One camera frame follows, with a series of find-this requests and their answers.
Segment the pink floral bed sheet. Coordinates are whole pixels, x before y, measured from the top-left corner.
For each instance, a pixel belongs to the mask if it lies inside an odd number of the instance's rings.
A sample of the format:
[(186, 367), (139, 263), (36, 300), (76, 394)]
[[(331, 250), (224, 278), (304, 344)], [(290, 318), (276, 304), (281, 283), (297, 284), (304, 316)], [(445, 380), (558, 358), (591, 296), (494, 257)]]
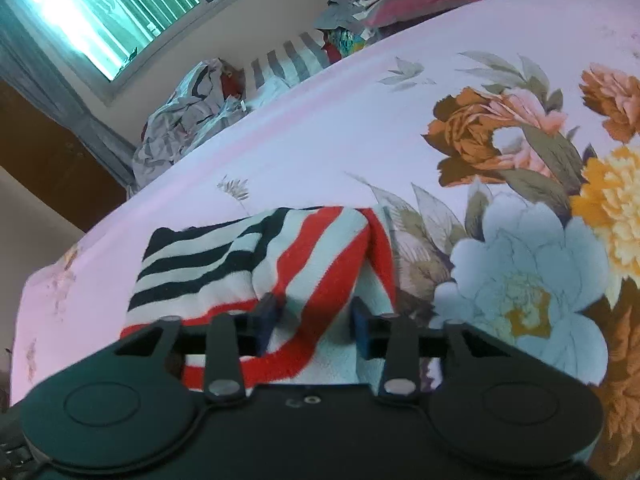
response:
[[(382, 206), (375, 385), (258, 384), (248, 312), (122, 336), (145, 249)], [(206, 141), (26, 283), (10, 427), (37, 479), (634, 479), (639, 0), (483, 0)]]

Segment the brown wooden door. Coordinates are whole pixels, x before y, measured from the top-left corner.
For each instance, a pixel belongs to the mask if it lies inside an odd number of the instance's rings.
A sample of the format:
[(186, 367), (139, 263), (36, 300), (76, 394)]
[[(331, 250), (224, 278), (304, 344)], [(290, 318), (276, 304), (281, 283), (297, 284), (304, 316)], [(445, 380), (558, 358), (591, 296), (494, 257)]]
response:
[(1, 167), (78, 229), (126, 200), (125, 189), (76, 136), (1, 84)]

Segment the crumpled grey clothes pile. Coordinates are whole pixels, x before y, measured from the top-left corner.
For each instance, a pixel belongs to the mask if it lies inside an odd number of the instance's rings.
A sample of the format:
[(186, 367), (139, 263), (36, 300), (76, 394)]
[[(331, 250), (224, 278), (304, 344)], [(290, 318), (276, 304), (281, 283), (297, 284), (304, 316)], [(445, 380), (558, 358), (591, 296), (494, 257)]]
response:
[(141, 190), (247, 114), (241, 73), (220, 58), (196, 64), (146, 121), (132, 156)]

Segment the window with green curtain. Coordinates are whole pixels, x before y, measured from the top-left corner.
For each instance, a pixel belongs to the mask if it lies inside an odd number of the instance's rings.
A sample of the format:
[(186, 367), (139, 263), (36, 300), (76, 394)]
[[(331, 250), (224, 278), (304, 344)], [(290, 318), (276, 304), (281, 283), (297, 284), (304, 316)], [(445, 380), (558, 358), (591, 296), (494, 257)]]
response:
[(69, 70), (110, 104), (215, 0), (1, 0), (1, 71), (43, 94)]

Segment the striped black white red sweater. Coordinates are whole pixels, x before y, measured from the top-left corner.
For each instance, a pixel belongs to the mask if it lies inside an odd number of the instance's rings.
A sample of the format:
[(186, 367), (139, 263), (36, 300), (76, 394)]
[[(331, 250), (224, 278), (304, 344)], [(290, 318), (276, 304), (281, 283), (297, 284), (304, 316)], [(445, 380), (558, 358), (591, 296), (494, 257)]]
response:
[(159, 228), (145, 249), (122, 336), (171, 315), (205, 326), (273, 295), (281, 317), (266, 354), (242, 359), (247, 388), (375, 385), (383, 364), (359, 356), (349, 305), (360, 299), (374, 314), (393, 313), (395, 278), (382, 206), (278, 208), (216, 226)]

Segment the left grey curtain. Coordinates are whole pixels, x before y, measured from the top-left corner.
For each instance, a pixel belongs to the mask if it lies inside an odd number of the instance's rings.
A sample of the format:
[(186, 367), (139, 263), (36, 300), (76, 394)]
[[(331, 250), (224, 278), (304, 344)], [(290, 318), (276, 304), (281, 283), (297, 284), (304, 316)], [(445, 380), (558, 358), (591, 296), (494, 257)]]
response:
[(96, 118), (6, 4), (1, 6), (1, 78), (41, 113), (70, 130), (122, 186), (136, 186), (134, 146)]

